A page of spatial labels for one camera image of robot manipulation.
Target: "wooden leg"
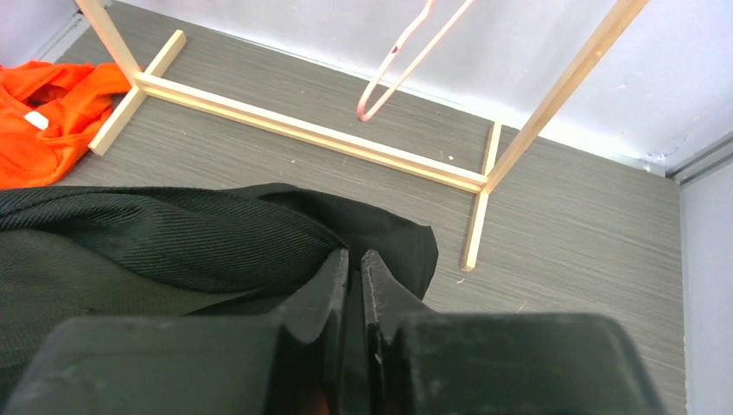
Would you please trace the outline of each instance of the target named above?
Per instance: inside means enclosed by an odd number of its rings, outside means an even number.
[[[542,99],[525,126],[519,130],[517,137],[512,140],[507,150],[501,155],[501,159],[496,164],[496,169],[493,169],[487,177],[485,189],[492,192],[499,185],[501,179],[507,175],[519,160],[519,157],[532,144],[532,141],[537,138],[537,135],[545,128],[547,123],[555,117],[555,114],[558,113],[585,77],[596,67],[598,61],[611,49],[614,42],[634,21],[648,2],[649,0],[616,1],[614,7],[603,18],[601,24],[585,42],[575,59],[572,60],[552,89]]]
[[[181,30],[177,30],[168,41],[165,46],[158,52],[155,59],[145,69],[145,73],[154,76],[161,76],[165,73],[168,66],[170,66],[173,59],[181,52],[183,45],[186,44],[186,35]],[[132,89],[125,95],[122,102],[119,103],[115,108],[112,115],[107,119],[102,128],[99,129],[97,135],[94,137],[91,143],[89,143],[89,149],[94,154],[103,156],[110,148],[117,135],[122,131],[125,125],[130,121],[132,114],[137,111],[137,108],[143,103],[143,100],[147,96],[145,91],[132,84]]]
[[[488,143],[483,159],[483,169],[481,172],[484,176],[494,167],[496,163],[496,153],[499,150],[499,137],[501,136],[501,124],[494,123],[488,133]],[[466,247],[463,249],[463,261],[461,268],[468,272],[476,267],[476,258],[479,253],[479,244],[481,243],[481,231],[483,230],[483,222],[486,219],[486,207],[488,204],[487,190],[482,190],[476,194],[474,201],[474,213],[471,215],[471,224],[468,227],[468,236],[466,237]]]
[[[99,3],[99,0],[76,0],[81,12],[84,13],[89,24],[92,25],[97,36],[105,44],[105,47],[117,62],[122,73],[127,77],[131,85],[135,85],[135,73],[140,71],[140,66],[132,57],[132,53],[119,35],[110,15]]]

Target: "black plastic object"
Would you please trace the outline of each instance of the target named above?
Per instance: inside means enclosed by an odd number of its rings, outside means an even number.
[[[376,252],[360,274],[347,261],[332,253],[263,316],[65,322],[4,413],[664,413],[606,317],[440,315]],[[345,352],[354,341],[356,356]]]

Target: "wooden frame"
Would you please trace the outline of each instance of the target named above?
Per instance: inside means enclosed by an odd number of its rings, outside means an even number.
[[[475,173],[178,82],[165,80],[161,76],[186,42],[186,37],[180,30],[171,36],[145,71],[140,71],[140,66],[125,45],[109,15],[99,4],[99,0],[76,0],[112,58],[132,84],[130,92],[99,130],[97,136],[89,144],[89,148],[98,155],[104,155],[132,114],[142,104],[143,99],[149,95],[459,188],[476,194],[462,259],[463,270],[471,271],[476,265],[488,196],[647,2],[648,0],[618,0],[616,2],[498,161],[496,161],[496,155],[501,124],[494,123],[488,134],[482,172]]]

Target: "white tag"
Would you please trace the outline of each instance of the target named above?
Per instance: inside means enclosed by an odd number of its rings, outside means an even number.
[[[43,131],[48,128],[48,118],[43,117],[43,115],[38,111],[32,111],[27,114],[25,114],[26,121],[31,123],[35,128]]]

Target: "pink wire hanger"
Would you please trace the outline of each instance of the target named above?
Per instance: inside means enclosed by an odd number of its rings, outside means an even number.
[[[405,42],[407,42],[408,39],[410,39],[410,36],[412,36],[412,33],[417,30],[417,28],[423,23],[423,21],[428,17],[430,12],[432,11],[433,4],[435,4],[435,0],[427,0],[427,3],[425,4],[425,7],[423,8],[423,11],[420,12],[420,14],[415,18],[415,20],[410,23],[410,26],[407,26],[407,29],[405,29],[404,32],[402,32],[402,35],[399,36],[397,41],[394,43],[394,46],[392,47],[392,50],[387,55],[387,57],[382,61],[382,64],[379,65],[379,69],[377,70],[377,74],[374,75],[371,81],[369,81],[369,85],[366,86],[366,89],[364,90],[364,93],[361,94],[361,98],[359,99],[359,104],[356,106],[356,118],[359,119],[359,121],[366,122],[372,119],[374,114],[379,111],[379,109],[387,102],[387,100],[392,96],[392,94],[397,91],[397,88],[402,85],[402,82],[407,79],[408,76],[412,73],[412,71],[415,70],[417,65],[420,64],[421,61],[427,56],[430,51],[436,46],[436,44],[443,38],[443,36],[448,32],[451,26],[453,26],[453,23],[455,23],[461,15],[463,15],[463,12],[466,11],[466,9],[473,3],[474,0],[466,0],[463,5],[458,8],[456,13],[445,23],[442,29],[440,29],[439,32],[435,35],[435,37],[432,38],[430,42],[428,42],[427,46],[423,49],[422,52],[415,58],[414,61],[410,64],[410,66],[405,69],[405,71],[399,75],[399,78],[390,86],[385,93],[382,94],[379,99],[377,99],[377,102],[372,105],[372,108],[369,109],[369,111],[365,112],[365,107],[367,106],[367,101],[369,100],[369,97],[372,96],[372,93],[374,92],[374,88],[377,87],[379,82],[384,78],[385,73],[387,72],[387,69],[389,69],[390,65],[392,64],[392,61],[394,61],[394,58],[397,57],[399,52],[402,51],[402,47],[405,45]]]

